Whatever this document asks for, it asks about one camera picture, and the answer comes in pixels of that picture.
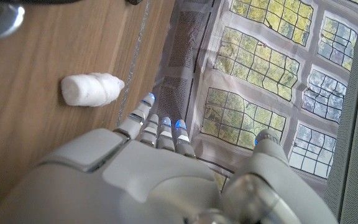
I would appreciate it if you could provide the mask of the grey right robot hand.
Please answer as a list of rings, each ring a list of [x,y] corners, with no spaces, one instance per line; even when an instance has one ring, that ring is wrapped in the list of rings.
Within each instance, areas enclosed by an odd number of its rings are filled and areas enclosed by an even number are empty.
[[[273,131],[220,189],[179,120],[147,94],[114,130],[95,129],[44,156],[0,204],[0,223],[336,223],[291,169]]]

